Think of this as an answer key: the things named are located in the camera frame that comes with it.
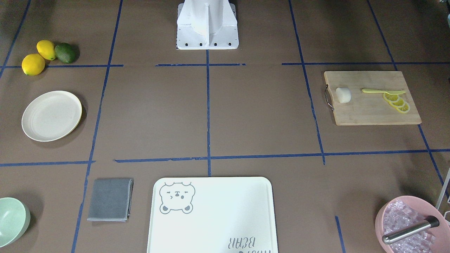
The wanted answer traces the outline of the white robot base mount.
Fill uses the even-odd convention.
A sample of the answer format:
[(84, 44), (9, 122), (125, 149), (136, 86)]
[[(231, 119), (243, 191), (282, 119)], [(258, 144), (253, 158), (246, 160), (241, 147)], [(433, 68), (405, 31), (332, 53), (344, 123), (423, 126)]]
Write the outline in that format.
[(228, 0), (185, 0), (178, 5), (176, 48), (233, 50), (239, 46), (235, 4)]

